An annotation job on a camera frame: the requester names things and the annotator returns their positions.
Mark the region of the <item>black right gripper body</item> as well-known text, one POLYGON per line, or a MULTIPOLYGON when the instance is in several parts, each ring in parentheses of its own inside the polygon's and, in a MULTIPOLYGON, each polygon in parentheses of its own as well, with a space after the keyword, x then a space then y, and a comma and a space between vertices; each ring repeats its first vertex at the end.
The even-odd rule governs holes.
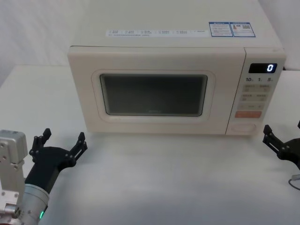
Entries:
POLYGON ((281 160, 286 160, 294 163, 297 168, 300 168, 300 139, 295 138, 283 143, 277 153, 277 157, 281 160))

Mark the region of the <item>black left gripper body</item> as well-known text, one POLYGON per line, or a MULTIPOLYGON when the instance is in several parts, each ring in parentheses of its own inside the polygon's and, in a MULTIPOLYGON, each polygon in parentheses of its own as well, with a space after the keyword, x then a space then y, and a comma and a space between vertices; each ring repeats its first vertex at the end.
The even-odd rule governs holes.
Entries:
POLYGON ((75 158, 68 150, 59 147, 42 147, 31 149, 29 154, 34 163, 25 179, 25 184, 37 186, 50 193, 59 173, 75 166, 75 158))

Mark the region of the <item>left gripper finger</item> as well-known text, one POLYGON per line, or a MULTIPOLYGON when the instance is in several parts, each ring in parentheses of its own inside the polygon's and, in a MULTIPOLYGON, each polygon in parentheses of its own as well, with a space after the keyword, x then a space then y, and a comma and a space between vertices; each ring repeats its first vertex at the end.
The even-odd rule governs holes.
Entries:
POLYGON ((37 154, 42 147, 44 147, 45 143, 49 140, 52 133, 50 128, 46 128, 42 135, 34 136, 32 148, 29 151, 30 155, 37 154))
POLYGON ((68 164, 76 164, 77 160, 87 149, 88 147, 85 141, 85 134, 84 132, 81 132, 78 136, 76 144, 70 151, 67 152, 66 160, 68 164))

